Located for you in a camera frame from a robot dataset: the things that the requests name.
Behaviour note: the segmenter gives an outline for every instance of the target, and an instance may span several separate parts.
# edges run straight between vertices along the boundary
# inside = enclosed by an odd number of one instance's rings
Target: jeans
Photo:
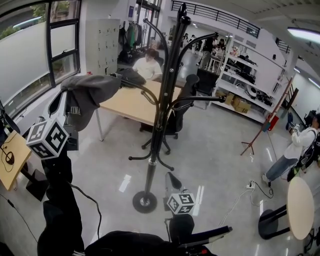
[[[280,177],[289,167],[293,166],[298,159],[292,158],[287,159],[285,156],[281,158],[271,166],[270,170],[265,174],[265,176],[272,182],[276,178]]]
[[[200,64],[200,69],[204,69],[205,66],[208,64],[208,62],[210,61],[210,56],[211,56],[211,52],[210,51],[203,51],[203,56],[202,56],[202,61]]]

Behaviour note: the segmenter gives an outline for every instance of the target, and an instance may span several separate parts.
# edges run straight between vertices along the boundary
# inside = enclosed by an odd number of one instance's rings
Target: white hoodie
[[[305,149],[314,142],[317,134],[318,131],[311,127],[303,130],[299,135],[294,132],[291,135],[292,143],[284,151],[284,157],[286,159],[299,159]]]

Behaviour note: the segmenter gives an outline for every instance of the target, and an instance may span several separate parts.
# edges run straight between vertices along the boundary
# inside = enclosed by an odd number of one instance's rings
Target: ceiling light
[[[310,81],[311,83],[313,83],[315,86],[317,86],[318,88],[320,88],[320,86],[319,86],[315,81],[313,81],[311,78],[309,78],[309,81]]]
[[[294,37],[320,44],[320,33],[318,31],[298,27],[288,27],[288,31]]]
[[[26,20],[26,21],[24,21],[24,22],[21,22],[21,23],[19,23],[19,24],[14,25],[13,28],[19,27],[19,26],[21,26],[21,25],[23,25],[23,24],[26,24],[26,23],[29,23],[29,22],[33,22],[33,21],[39,20],[39,19],[41,19],[41,17],[42,17],[42,16],[28,19],[28,20]]]

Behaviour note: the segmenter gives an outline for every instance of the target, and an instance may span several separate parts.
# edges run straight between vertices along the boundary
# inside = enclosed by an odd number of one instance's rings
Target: cardboard box
[[[241,113],[248,113],[248,111],[251,109],[251,105],[248,104],[244,99],[240,97],[234,97],[232,106],[235,111],[241,112]]]
[[[217,91],[215,92],[215,96],[216,96],[216,97],[227,96],[227,94],[224,93],[223,91],[217,90]]]
[[[234,94],[233,93],[231,93],[231,92],[229,92],[229,94],[228,94],[228,96],[226,97],[226,99],[225,99],[225,104],[227,104],[227,105],[230,105],[231,104],[231,102],[232,102],[232,100],[234,99]]]

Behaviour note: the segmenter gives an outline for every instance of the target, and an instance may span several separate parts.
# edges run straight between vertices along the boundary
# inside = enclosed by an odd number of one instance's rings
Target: round table top
[[[314,223],[315,203],[309,186],[300,177],[294,177],[289,184],[286,209],[291,232],[303,240]]]

